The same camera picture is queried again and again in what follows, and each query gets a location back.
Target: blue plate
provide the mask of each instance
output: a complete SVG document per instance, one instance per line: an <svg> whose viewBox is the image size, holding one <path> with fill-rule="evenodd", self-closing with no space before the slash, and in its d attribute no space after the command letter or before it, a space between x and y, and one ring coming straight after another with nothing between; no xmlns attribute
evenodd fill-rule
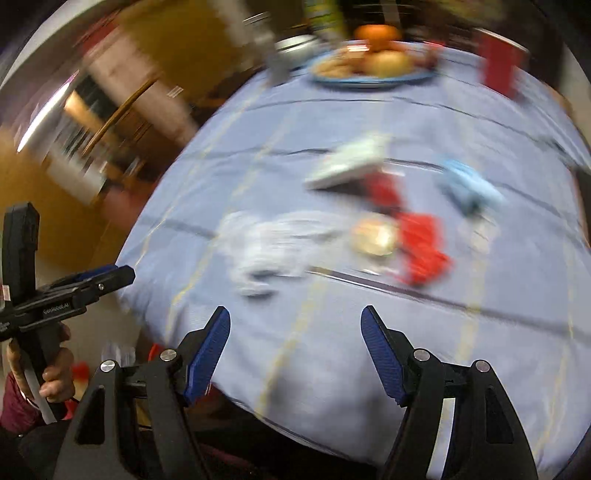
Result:
<svg viewBox="0 0 591 480"><path fill-rule="evenodd" d="M400 77L390 77L380 79L377 77L363 77L363 76L354 76L348 79L332 79L328 77L323 77L320 75L316 75L313 71L314 66L321 62L335 53L333 51L322 55L321 57L314 60L310 66L308 67L308 74L310 78L318 83L323 85L328 85L332 87L339 87L339 88L387 88L387 87L394 87L400 83L412 83L412 82L420 82L421 80L426 80L432 78L436 75L434 70L427 70L427 69L417 69L416 71L409 73L408 75L402 75Z"/></svg>

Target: white cloth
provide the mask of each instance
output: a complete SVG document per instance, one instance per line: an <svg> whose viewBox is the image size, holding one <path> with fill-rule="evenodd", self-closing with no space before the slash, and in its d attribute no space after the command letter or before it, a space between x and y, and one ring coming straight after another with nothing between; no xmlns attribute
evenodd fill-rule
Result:
<svg viewBox="0 0 591 480"><path fill-rule="evenodd" d="M301 277L319 245L339 232L339 218L323 212L292 212L270 222L235 212L222 221L218 240L240 294L257 296L274 291L257 277Z"/></svg>

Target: bottle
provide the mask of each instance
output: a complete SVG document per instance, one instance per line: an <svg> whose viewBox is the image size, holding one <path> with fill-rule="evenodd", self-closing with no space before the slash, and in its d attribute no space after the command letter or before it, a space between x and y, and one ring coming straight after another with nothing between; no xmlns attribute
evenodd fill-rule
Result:
<svg viewBox="0 0 591 480"><path fill-rule="evenodd" d="M314 32L333 47L347 38L345 18L336 0L304 0L304 13Z"/></svg>
<svg viewBox="0 0 591 480"><path fill-rule="evenodd" d="M244 24L252 31L254 44L267 66L268 83L274 87L288 82L291 78L291 72L287 62L277 51L275 34L269 21L270 18L268 12L263 12L247 18L244 20Z"/></svg>

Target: blue cloth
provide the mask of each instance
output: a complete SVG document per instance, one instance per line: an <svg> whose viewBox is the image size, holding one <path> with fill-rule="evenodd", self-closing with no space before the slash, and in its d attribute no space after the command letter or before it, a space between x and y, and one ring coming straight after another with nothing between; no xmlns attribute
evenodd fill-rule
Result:
<svg viewBox="0 0 591 480"><path fill-rule="evenodd" d="M483 212L490 208L499 210L503 195L473 168L458 162L443 162L441 188L464 215Z"/></svg>
<svg viewBox="0 0 591 480"><path fill-rule="evenodd" d="M306 75L266 89L264 74L253 78L201 128L139 217L118 259L137 275L124 303L171 346L224 305L232 333L213 382L302 443L378 464L404 410L384 392L361 335L372 304L386 326L442 361L487 359L538 468L556 473L591 423L591 258L572 177L546 140L577 164L591 158L544 85L522 73L509 100L480 85L478 64L445 49L432 81L377 91L326 89ZM344 236L315 263L334 274L270 278L277 293L267 299L239 295L214 239L224 215L321 210L354 225L367 211L362 200L308 191L303 180L324 152L367 131L392 136L387 167L404 175L408 207L441 220L449 274L417 301L411 288L393 290L402 286L394 278L360 273ZM486 248L467 245L466 219L437 187L442 158L470 165L510 206L474 235ZM378 284L366 288L368 280ZM430 477L443 469L452 418L446 403Z"/></svg>

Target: screw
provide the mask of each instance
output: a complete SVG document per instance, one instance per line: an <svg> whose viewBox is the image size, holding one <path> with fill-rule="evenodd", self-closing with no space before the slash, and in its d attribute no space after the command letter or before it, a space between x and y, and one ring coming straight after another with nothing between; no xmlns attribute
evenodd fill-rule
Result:
<svg viewBox="0 0 591 480"><path fill-rule="evenodd" d="M484 360L478 360L476 362L476 369L479 372L482 372L485 374L486 372L488 372L491 369L491 366L488 364L488 362L485 362Z"/></svg>
<svg viewBox="0 0 591 480"><path fill-rule="evenodd" d="M164 360L165 362L170 362L177 357L177 352L169 348L160 354L160 359Z"/></svg>
<svg viewBox="0 0 591 480"><path fill-rule="evenodd" d="M429 354L429 352L427 352L426 350L423 350L422 348L415 350L413 355L419 362L426 362L427 360L429 360L431 358L431 355Z"/></svg>
<svg viewBox="0 0 591 480"><path fill-rule="evenodd" d="M101 363L100 365L100 369L103 372L110 372L111 370L113 370L115 368L115 362L113 360L105 360L104 362Z"/></svg>

